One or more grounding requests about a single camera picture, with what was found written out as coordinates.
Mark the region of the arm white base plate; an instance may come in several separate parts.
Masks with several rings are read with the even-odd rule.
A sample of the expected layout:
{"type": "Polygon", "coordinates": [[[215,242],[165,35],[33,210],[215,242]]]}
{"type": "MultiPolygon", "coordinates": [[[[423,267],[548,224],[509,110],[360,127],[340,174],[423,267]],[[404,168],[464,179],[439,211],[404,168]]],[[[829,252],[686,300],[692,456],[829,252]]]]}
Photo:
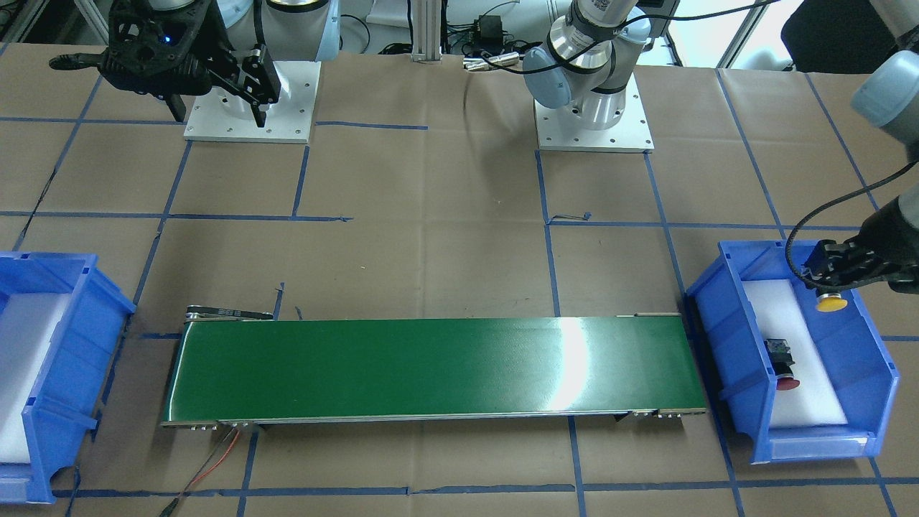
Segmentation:
{"type": "Polygon", "coordinates": [[[262,107],[265,124],[258,126],[253,106],[215,86],[196,97],[184,138],[213,143],[308,144],[319,86],[321,63],[276,61],[280,80],[278,102],[262,107]]]}
{"type": "Polygon", "coordinates": [[[562,108],[537,101],[533,108],[541,150],[634,154],[656,147],[634,75],[612,95],[589,91],[562,108]]]}

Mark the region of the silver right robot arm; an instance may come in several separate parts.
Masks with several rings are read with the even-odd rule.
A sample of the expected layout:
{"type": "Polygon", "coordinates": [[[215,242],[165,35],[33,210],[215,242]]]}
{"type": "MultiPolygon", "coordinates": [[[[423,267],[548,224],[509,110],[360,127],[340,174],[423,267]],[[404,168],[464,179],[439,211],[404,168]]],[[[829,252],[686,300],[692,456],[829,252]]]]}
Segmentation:
{"type": "Polygon", "coordinates": [[[102,52],[49,66],[94,68],[118,90],[164,102],[177,122],[187,97],[219,89],[263,129],[289,91],[278,63],[335,59],[339,14],[336,1],[115,1],[102,52]]]}

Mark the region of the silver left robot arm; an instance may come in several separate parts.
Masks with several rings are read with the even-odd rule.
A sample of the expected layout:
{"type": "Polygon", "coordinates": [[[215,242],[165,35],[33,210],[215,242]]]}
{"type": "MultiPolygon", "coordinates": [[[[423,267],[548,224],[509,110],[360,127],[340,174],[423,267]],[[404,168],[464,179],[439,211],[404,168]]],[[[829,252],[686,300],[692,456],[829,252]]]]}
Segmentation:
{"type": "Polygon", "coordinates": [[[825,202],[792,229],[785,262],[795,278],[815,291],[818,310],[844,306],[845,291],[887,284],[900,294],[918,292],[918,191],[913,186],[864,220],[859,233],[837,243],[821,240],[799,269],[791,255],[793,240],[810,219],[838,203],[867,194],[899,179],[917,164],[918,58],[917,2],[872,1],[871,6],[895,37],[898,50],[854,93],[851,106],[873,126],[905,145],[907,164],[886,179],[825,202]]]}

